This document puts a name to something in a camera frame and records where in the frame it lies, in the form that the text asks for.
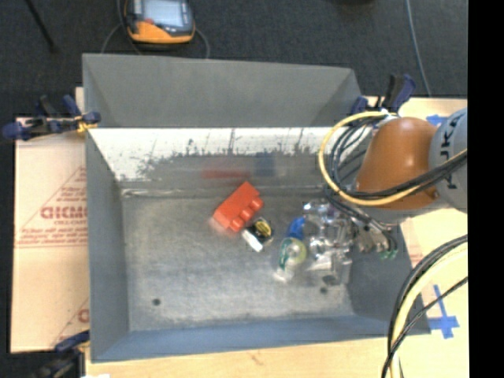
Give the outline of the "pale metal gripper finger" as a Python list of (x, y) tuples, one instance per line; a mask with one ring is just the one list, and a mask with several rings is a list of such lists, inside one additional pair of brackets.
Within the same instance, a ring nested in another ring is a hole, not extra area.
[(348, 284), (353, 261), (352, 242), (331, 241), (316, 237), (309, 240), (309, 261), (306, 270), (318, 274), (329, 285)]
[(348, 220), (332, 204), (313, 200), (302, 207), (305, 236), (345, 236)]

